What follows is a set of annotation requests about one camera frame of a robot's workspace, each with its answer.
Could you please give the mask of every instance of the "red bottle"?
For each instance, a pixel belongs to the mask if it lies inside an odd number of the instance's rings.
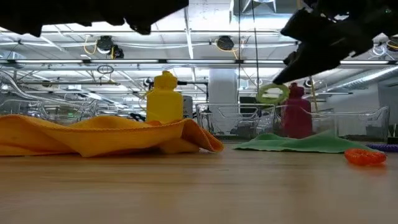
[[[311,103],[302,99],[304,88],[297,83],[292,83],[289,89],[289,98],[282,112],[282,128],[287,137],[302,139],[312,135]]]

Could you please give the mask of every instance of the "yellow-green ring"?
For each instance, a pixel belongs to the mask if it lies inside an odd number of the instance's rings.
[[[278,88],[282,90],[282,94],[279,95],[278,98],[269,98],[269,97],[262,97],[263,94],[271,89],[271,88]],[[260,103],[265,103],[265,104],[277,104],[280,102],[285,101],[289,97],[290,90],[287,88],[285,85],[276,85],[276,84],[269,84],[269,85],[264,85],[259,89],[259,93],[257,94],[257,101]]]

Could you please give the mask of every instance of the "white wall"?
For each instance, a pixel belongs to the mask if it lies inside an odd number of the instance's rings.
[[[380,106],[390,107],[389,124],[398,123],[398,86],[386,87],[379,85],[379,101]]]
[[[352,90],[352,95],[334,95],[326,99],[320,110],[332,108],[335,113],[377,111],[380,108],[379,93],[377,84],[369,86],[365,90]],[[339,136],[348,134],[366,134],[366,126],[379,126],[366,121],[365,117],[358,116],[337,116]]]

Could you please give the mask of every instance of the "fluorescent light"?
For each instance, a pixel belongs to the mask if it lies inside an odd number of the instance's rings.
[[[316,93],[316,95],[351,95],[353,94],[352,92],[349,93]]]
[[[167,60],[168,63],[235,63],[234,60]]]
[[[116,114],[116,111],[102,111],[102,113],[106,113],[106,114]]]
[[[373,61],[369,61],[369,60],[344,60],[344,61],[341,61],[340,62],[340,64],[342,64],[342,65],[361,65],[361,64],[364,64],[364,65],[385,65],[385,64],[388,64],[389,63],[389,61],[386,61],[386,60],[380,60],[380,61],[378,61],[378,60],[373,60]]]
[[[114,59],[114,60],[91,60],[92,63],[159,63],[159,60],[125,60],[125,59]]]
[[[243,63],[257,63],[256,60],[244,60]],[[278,64],[278,65],[283,65],[284,61],[283,60],[258,60],[258,63],[260,64]]]
[[[83,63],[82,60],[16,60],[17,63]]]

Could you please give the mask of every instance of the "pipe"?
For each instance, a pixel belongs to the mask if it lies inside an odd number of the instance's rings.
[[[81,108],[81,109],[90,108],[92,106],[92,104],[96,103],[95,101],[93,101],[89,105],[82,106],[82,105],[77,105],[77,104],[69,103],[69,102],[62,101],[62,100],[56,100],[56,99],[51,99],[51,98],[44,98],[44,97],[41,97],[41,96],[30,95],[27,92],[24,92],[23,90],[21,90],[19,88],[18,84],[12,79],[12,77],[10,75],[5,74],[5,73],[1,73],[0,77],[1,77],[1,81],[2,82],[4,80],[6,80],[8,82],[8,84],[10,84],[15,89],[15,94],[16,95],[18,95],[20,97],[23,97],[23,98],[27,98],[27,99],[31,99],[31,100],[37,100],[37,101],[48,101],[48,102],[52,102],[52,103],[58,103],[60,105],[72,106],[72,107]]]
[[[391,77],[398,76],[398,66],[382,69],[378,72],[372,70],[360,73],[351,78],[338,82],[328,88],[321,89],[319,91],[329,92],[340,88],[345,88],[352,90],[358,87],[367,86],[372,83],[377,83],[379,81],[386,80]]]

